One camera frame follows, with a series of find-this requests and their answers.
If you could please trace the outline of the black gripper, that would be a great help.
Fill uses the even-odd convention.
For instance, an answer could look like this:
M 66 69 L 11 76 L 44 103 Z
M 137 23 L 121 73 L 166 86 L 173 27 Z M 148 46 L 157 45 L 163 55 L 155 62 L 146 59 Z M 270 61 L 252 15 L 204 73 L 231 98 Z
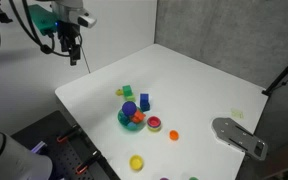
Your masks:
M 80 59 L 80 45 L 76 43 L 76 38 L 80 36 L 80 27 L 73 23 L 58 21 L 57 33 L 61 51 L 70 53 L 70 65 L 75 66 Z

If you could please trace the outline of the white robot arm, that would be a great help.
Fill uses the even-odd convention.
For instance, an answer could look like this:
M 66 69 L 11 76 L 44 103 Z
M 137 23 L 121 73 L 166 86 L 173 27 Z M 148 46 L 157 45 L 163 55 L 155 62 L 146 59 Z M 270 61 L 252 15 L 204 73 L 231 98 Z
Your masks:
M 0 180 L 51 180 L 54 162 L 29 145 L 54 141 L 68 128 L 61 112 L 36 119 L 32 97 L 23 92 L 25 76 L 17 68 L 8 73 L 0 66 Z

